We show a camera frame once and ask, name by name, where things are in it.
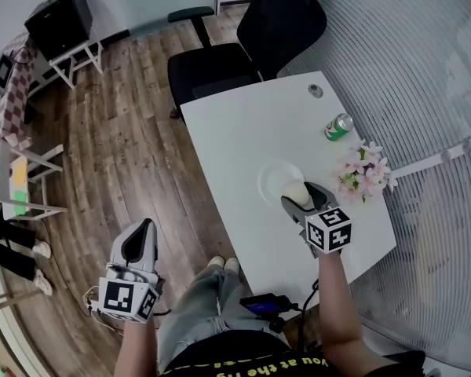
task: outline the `checkered table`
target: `checkered table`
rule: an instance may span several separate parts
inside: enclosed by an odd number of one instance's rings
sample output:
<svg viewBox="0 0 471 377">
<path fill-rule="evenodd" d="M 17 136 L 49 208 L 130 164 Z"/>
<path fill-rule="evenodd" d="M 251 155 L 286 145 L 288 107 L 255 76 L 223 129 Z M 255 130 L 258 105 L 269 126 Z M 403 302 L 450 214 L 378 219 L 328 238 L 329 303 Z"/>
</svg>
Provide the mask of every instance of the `checkered table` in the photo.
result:
<svg viewBox="0 0 471 377">
<path fill-rule="evenodd" d="M 38 51 L 25 29 L 10 41 L 3 53 L 6 56 L 12 54 L 15 61 L 24 64 L 14 64 L 9 82 L 0 99 L 0 137 L 11 146 L 23 150 L 31 145 L 31 138 L 23 130 L 23 121 Z"/>
</svg>

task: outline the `chair armrest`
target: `chair armrest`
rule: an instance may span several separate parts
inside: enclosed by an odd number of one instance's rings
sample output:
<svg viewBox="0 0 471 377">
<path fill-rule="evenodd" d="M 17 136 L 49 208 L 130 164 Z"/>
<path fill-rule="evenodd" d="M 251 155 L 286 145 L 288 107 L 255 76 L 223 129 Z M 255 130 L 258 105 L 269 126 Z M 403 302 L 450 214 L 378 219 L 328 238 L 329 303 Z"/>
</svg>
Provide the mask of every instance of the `chair armrest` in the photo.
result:
<svg viewBox="0 0 471 377">
<path fill-rule="evenodd" d="M 170 13 L 167 16 L 167 22 L 190 20 L 203 46 L 210 47 L 210 36 L 207 34 L 206 27 L 204 26 L 203 17 L 212 15 L 214 15 L 214 10 L 211 7 L 193 7 Z"/>
<path fill-rule="evenodd" d="M 170 13 L 167 22 L 178 22 L 191 20 L 192 18 L 202 18 L 203 16 L 213 16 L 214 10 L 211 7 L 192 7 L 191 9 L 181 9 Z"/>
</svg>

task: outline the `metal bolt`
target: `metal bolt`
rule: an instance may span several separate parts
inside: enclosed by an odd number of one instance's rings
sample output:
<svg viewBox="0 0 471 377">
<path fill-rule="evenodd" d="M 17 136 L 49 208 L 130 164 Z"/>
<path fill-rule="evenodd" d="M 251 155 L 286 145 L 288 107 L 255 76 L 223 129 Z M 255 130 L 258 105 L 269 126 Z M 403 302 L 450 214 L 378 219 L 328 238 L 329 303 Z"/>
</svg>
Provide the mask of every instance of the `metal bolt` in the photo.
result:
<svg viewBox="0 0 471 377">
<path fill-rule="evenodd" d="M 450 153 L 450 151 L 445 151 L 445 152 L 442 152 L 441 153 L 441 160 L 443 162 L 447 162 L 451 159 L 452 157 L 452 154 Z"/>
<path fill-rule="evenodd" d="M 471 140 L 466 141 L 464 144 L 462 144 L 462 149 L 464 152 L 471 152 Z"/>
<path fill-rule="evenodd" d="M 317 98 L 323 97 L 324 95 L 323 89 L 316 84 L 309 85 L 309 93 Z"/>
</svg>

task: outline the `black cabinet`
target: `black cabinet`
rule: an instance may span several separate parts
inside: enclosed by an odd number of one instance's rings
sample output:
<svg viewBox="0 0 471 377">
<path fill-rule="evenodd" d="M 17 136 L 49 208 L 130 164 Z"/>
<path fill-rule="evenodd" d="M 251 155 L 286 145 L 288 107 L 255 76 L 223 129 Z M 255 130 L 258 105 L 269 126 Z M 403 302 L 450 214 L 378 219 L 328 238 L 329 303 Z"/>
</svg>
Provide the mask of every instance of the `black cabinet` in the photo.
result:
<svg viewBox="0 0 471 377">
<path fill-rule="evenodd" d="M 24 23 L 47 60 L 89 39 L 93 16 L 86 0 L 56 0 L 40 4 Z"/>
</svg>

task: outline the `black and white marker cube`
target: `black and white marker cube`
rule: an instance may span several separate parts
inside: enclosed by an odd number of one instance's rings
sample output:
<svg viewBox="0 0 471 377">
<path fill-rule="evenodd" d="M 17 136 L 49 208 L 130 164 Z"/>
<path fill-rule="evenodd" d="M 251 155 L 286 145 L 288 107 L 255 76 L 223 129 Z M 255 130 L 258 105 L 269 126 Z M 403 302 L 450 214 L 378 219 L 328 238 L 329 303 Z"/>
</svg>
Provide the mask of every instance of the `black and white marker cube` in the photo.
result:
<svg viewBox="0 0 471 377">
<path fill-rule="evenodd" d="M 101 311 L 120 320 L 146 323 L 159 297 L 152 285 L 128 280 L 100 278 Z"/>
<path fill-rule="evenodd" d="M 352 223 L 340 207 L 305 219 L 307 241 L 323 253 L 340 250 L 351 243 Z"/>
</svg>

